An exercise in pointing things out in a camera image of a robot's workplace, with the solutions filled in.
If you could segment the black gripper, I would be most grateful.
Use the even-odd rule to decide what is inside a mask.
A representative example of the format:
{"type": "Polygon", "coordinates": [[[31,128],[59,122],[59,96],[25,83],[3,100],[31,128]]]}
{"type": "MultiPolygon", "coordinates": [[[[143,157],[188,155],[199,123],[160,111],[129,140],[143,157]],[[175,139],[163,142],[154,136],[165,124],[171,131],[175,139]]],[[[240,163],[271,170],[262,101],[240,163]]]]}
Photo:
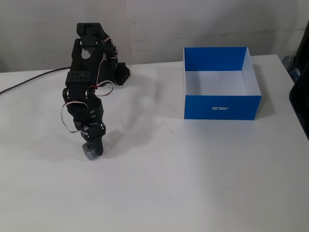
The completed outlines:
{"type": "Polygon", "coordinates": [[[93,145],[95,154],[102,155],[104,152],[102,136],[106,134],[106,126],[103,119],[95,119],[95,121],[87,123],[74,119],[73,122],[77,131],[80,132],[85,139],[84,145],[93,145]]]}

